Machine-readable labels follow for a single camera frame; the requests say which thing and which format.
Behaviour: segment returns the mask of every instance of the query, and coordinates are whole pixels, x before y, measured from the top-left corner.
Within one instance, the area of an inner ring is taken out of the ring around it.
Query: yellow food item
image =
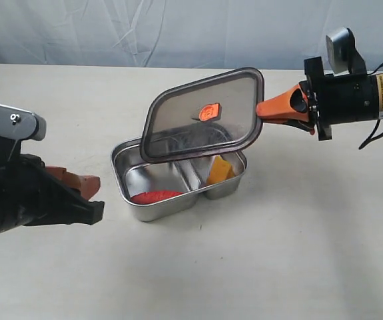
[[[207,184],[213,185],[215,183],[220,183],[235,176],[236,175],[232,170],[232,165],[228,161],[225,161],[222,157],[217,155],[213,161],[212,169],[210,169]]]

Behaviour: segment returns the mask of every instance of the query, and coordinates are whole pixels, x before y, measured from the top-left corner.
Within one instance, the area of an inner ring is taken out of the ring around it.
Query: white table
[[[221,70],[0,65],[0,103],[37,112],[24,152],[102,179],[96,225],[0,235],[0,319],[383,319],[383,139],[266,125],[226,199],[142,223],[110,164],[165,89]],[[263,71],[266,98],[304,79]]]

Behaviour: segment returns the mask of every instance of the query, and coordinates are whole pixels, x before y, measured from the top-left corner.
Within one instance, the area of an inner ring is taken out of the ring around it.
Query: red food item
[[[149,205],[150,203],[159,202],[182,194],[182,192],[170,190],[149,191],[134,195],[131,200],[138,205]]]

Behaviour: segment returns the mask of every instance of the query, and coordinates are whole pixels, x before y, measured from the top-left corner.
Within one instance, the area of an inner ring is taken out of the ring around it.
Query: lunch box
[[[149,108],[141,137],[117,145],[111,163],[123,200],[139,221],[154,221],[193,207],[198,198],[234,193],[247,168],[242,150],[259,136],[256,104],[264,99],[257,69],[242,68],[169,89]],[[234,177],[208,184],[214,158],[222,157]],[[132,197],[149,191],[181,194],[155,203]]]

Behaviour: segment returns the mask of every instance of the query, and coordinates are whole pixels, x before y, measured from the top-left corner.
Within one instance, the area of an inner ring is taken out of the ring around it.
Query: black cable
[[[375,72],[377,72],[377,70],[379,70],[380,68],[383,68],[383,63],[381,63],[373,72],[370,73],[370,75],[373,75]],[[375,140],[379,140],[380,138],[383,137],[383,132],[380,133],[379,135],[375,136],[375,138],[373,138],[375,132],[378,130],[379,128],[379,124],[380,124],[380,119],[377,120],[376,124],[375,124],[375,128],[373,128],[372,132],[369,134],[369,136],[367,137],[366,140],[363,141],[363,143],[359,146],[358,150],[361,150],[363,149],[365,146],[367,146],[369,143],[375,141]]]

